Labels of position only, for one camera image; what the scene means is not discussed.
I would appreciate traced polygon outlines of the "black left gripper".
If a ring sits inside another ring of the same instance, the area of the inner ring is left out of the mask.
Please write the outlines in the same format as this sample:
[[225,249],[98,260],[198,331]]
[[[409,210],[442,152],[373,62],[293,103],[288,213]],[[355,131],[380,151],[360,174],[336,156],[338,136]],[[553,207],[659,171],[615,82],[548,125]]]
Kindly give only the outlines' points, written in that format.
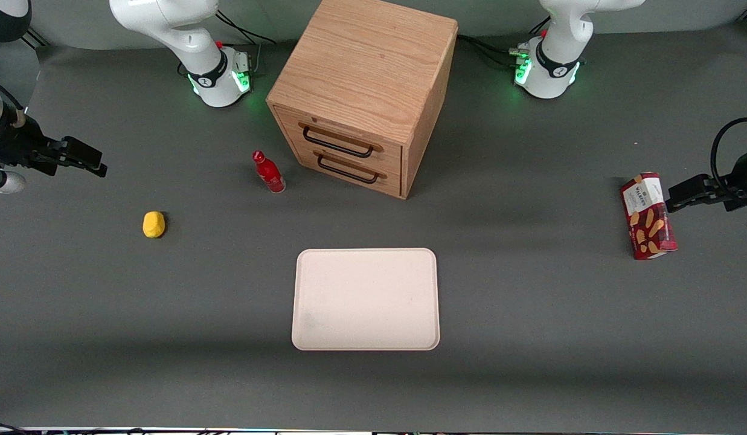
[[717,169],[717,152],[711,152],[711,173],[699,174],[668,188],[666,209],[669,214],[695,205],[723,202],[725,210],[732,212],[747,207],[747,152],[738,158],[731,173],[720,175]]

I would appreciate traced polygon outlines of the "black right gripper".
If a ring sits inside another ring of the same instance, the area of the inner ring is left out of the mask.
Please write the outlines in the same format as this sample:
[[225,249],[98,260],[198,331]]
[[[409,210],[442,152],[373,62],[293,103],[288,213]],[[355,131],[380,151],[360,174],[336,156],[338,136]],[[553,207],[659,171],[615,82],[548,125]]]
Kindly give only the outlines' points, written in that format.
[[101,163],[102,152],[74,137],[63,137],[63,153],[57,149],[55,140],[46,137],[37,121],[24,118],[17,126],[17,119],[5,117],[2,121],[2,164],[22,166],[54,176],[58,166],[67,166],[67,160],[78,162],[78,168],[97,177],[105,177],[107,165]]

